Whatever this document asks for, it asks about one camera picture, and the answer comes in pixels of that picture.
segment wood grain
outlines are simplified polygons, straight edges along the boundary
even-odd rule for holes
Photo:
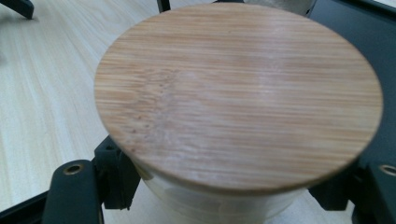
[[[344,168],[375,134],[382,95],[343,38],[267,7],[184,7],[123,34],[95,99],[135,161],[190,188],[268,194]]]

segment table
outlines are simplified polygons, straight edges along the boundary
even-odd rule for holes
[[[171,1],[172,8],[210,1]],[[33,21],[0,8],[0,210],[47,190],[61,164],[93,157],[107,132],[96,115],[93,77],[109,45],[156,15],[155,1],[35,1]],[[131,211],[106,223],[164,223],[141,185]],[[350,223],[308,194],[269,223]]]

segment wooden lid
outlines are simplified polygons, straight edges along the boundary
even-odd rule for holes
[[[267,7],[168,11],[100,62],[99,114],[133,161],[232,194],[307,187],[352,162],[382,113],[372,67],[342,37]]]

